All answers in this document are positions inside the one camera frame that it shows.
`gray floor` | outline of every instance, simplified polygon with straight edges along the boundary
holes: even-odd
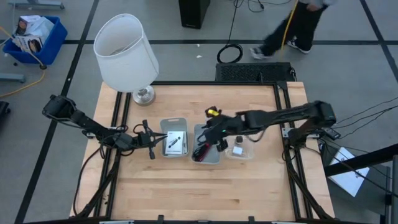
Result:
[[[64,1],[64,11],[32,11],[16,9],[23,14],[53,15],[61,18],[68,29],[68,40],[79,40],[93,0]],[[367,0],[378,27],[386,40],[398,40],[397,29],[391,26],[398,20],[397,2],[383,4]],[[271,33],[289,13],[292,2],[282,6],[266,4],[262,13],[252,13],[245,3],[238,9],[232,39],[259,40]],[[177,0],[100,0],[87,39],[94,39],[101,26],[120,13],[137,16],[150,40],[227,39],[233,5],[227,0],[213,0],[201,30],[181,27]],[[0,3],[0,25],[12,30],[12,7]],[[376,35],[358,0],[339,1],[322,17],[315,35],[316,40],[377,40]],[[160,63],[158,80],[214,80],[216,54],[223,45],[174,44],[152,45]],[[252,45],[243,45],[241,62],[253,62],[249,56]],[[68,74],[77,45],[65,44],[55,61],[46,70],[39,85],[2,100],[10,102],[12,113],[0,127],[0,223],[13,223],[27,188],[30,176],[42,147],[50,121],[41,115],[41,109],[51,94],[59,94]],[[388,46],[398,58],[398,46]],[[231,59],[234,50],[227,50],[223,58]],[[284,60],[291,62],[298,79],[303,81],[309,100],[331,103],[337,116],[345,118],[384,100],[398,95],[398,83],[380,45],[315,45],[312,52],[302,55],[286,49]],[[37,80],[41,71],[37,66],[18,64],[12,57],[0,57],[0,72],[23,73],[27,82]],[[93,116],[101,76],[92,45],[85,45],[68,92],[79,109]],[[0,95],[19,88],[19,83],[0,82]],[[376,122],[341,140],[342,145],[373,151],[397,142],[398,111],[389,111]],[[357,126],[341,129],[349,133]],[[37,184],[25,222],[68,217],[73,192],[86,139],[78,130],[58,126],[50,146],[44,169]],[[338,218],[357,222],[377,223],[377,215],[332,197]]]

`yellow object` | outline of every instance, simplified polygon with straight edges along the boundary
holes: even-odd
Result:
[[[3,27],[0,27],[0,30],[2,30],[9,38],[11,38],[12,40],[14,40],[14,38],[12,37],[12,35],[9,34]],[[40,63],[41,66],[44,67],[44,64],[43,64],[34,54],[32,54],[30,51],[27,51],[27,52],[28,52],[34,59],[36,59],[36,61],[38,61],[38,62]],[[24,86],[24,87],[22,87],[22,88],[19,88],[18,90],[15,90],[15,91],[10,92],[10,93],[6,93],[6,94],[3,94],[3,95],[0,95],[0,98],[6,97],[6,96],[11,96],[11,95],[13,95],[13,94],[15,94],[15,93],[18,93],[18,92],[20,92],[20,91],[22,91],[22,90],[25,90],[26,88],[29,88],[29,87],[31,87],[31,86],[34,86],[34,85],[38,84],[39,82],[41,82],[41,81],[43,80],[44,76],[45,76],[45,70],[43,70],[42,76],[41,76],[40,79],[37,80],[36,82],[33,82],[33,83],[31,83],[31,84],[28,84],[28,85],[26,85],[26,86]]]
[[[219,112],[217,112],[217,111],[215,111],[215,110],[212,110],[212,109],[208,110],[207,113],[208,113],[208,114],[211,114],[211,115],[213,115],[213,116],[218,116],[218,115],[220,115]]]
[[[292,21],[293,14],[296,11],[296,7],[297,7],[297,3],[298,2],[299,2],[299,0],[296,0],[296,2],[294,3],[292,12],[290,13],[289,20],[287,21],[287,25],[286,25],[286,29],[285,29],[285,33],[284,33],[284,38],[282,39],[282,45],[280,46],[280,54],[279,54],[279,60],[280,61],[282,61],[282,59],[284,57],[284,45],[285,45],[285,40],[286,40],[286,34],[287,34],[288,29],[289,29],[290,22]]]

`silver lamp base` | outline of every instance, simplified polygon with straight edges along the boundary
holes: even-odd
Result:
[[[148,106],[155,101],[156,94],[152,86],[147,86],[143,89],[134,91],[132,98],[140,106]]]

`blue bin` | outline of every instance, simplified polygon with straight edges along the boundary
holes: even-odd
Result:
[[[44,65],[51,65],[57,57],[63,41],[68,35],[68,31],[61,24],[59,17],[46,16],[46,18],[54,23],[54,27],[51,30],[49,37],[45,41],[42,50],[34,55],[40,61],[42,61]],[[15,59],[22,63],[39,63],[29,53],[23,52],[17,45],[12,43],[12,40],[7,41],[2,51],[12,55]]]

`sneaker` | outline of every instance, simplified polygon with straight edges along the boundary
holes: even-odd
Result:
[[[250,48],[251,56],[254,59],[262,60],[262,59],[268,59],[271,58],[272,55],[264,55],[259,47],[256,48]]]
[[[294,49],[297,49],[297,50],[301,51],[301,53],[303,53],[303,54],[308,54],[308,53],[310,53],[310,51],[311,51],[311,50],[303,50],[303,49],[301,49],[300,47],[297,47],[297,46],[296,46],[295,40],[290,40],[290,41],[288,41],[288,42],[287,42],[287,45],[289,45],[290,47],[292,47],[292,48],[294,48]]]

